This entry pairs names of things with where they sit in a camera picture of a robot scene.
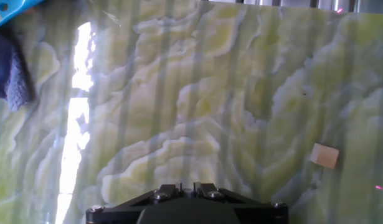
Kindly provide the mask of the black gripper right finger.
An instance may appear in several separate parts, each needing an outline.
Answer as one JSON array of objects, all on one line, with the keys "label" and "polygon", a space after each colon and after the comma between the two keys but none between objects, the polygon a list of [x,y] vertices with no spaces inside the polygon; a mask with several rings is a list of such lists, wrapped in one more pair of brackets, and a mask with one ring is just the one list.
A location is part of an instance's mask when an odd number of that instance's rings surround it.
[{"label": "black gripper right finger", "polygon": [[208,223],[288,224],[288,205],[258,202],[214,184],[194,183],[197,208]]}]

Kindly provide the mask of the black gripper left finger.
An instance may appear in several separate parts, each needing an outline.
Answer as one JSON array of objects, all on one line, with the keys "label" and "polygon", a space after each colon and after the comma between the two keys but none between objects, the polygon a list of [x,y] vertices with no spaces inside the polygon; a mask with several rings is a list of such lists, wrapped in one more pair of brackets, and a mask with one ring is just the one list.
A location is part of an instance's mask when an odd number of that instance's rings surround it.
[{"label": "black gripper left finger", "polygon": [[142,211],[150,206],[179,198],[182,183],[164,184],[115,207],[94,205],[85,212],[86,224],[136,224]]}]

